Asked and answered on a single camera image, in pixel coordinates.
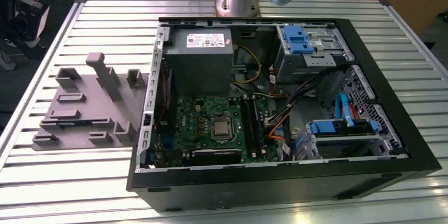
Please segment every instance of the aluminum table surface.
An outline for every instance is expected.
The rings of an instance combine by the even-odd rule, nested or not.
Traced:
[[[58,86],[61,67],[93,73],[86,53],[105,54],[117,73],[149,71],[157,18],[213,16],[212,0],[86,0],[74,3],[0,138],[0,220],[80,223],[440,223],[448,218],[446,70],[390,7],[376,1],[260,1],[264,17],[352,20],[376,63],[444,170],[370,196],[210,211],[157,213],[125,190],[130,148],[36,152],[32,137]]]

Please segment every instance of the motherboard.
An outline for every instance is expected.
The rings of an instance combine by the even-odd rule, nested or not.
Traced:
[[[178,98],[176,133],[160,136],[158,166],[278,161],[277,146],[262,134],[261,120],[268,116],[265,98]]]

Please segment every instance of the cpu socket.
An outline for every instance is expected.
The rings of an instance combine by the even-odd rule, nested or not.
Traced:
[[[228,116],[214,117],[212,123],[212,139],[217,143],[226,143],[233,137],[232,119]]]

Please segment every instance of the green circuit board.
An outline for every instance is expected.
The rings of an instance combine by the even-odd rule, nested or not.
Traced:
[[[201,148],[236,148],[242,151],[241,163],[274,162],[278,160],[277,147],[265,147],[265,154],[257,157],[246,155],[244,129],[241,122],[241,98],[180,98],[177,99],[174,148],[177,150]],[[270,116],[268,101],[257,99],[260,117]],[[217,141],[212,135],[212,123],[216,118],[230,120],[232,138]]]

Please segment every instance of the ram slot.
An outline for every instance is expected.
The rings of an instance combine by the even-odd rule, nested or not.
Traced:
[[[244,131],[244,141],[245,141],[245,151],[248,157],[256,156],[254,150],[254,132],[250,126],[250,106],[246,98],[241,99],[241,121],[242,121],[242,131]]]
[[[241,117],[246,156],[257,157],[264,153],[264,139],[261,119],[254,99],[241,99]]]

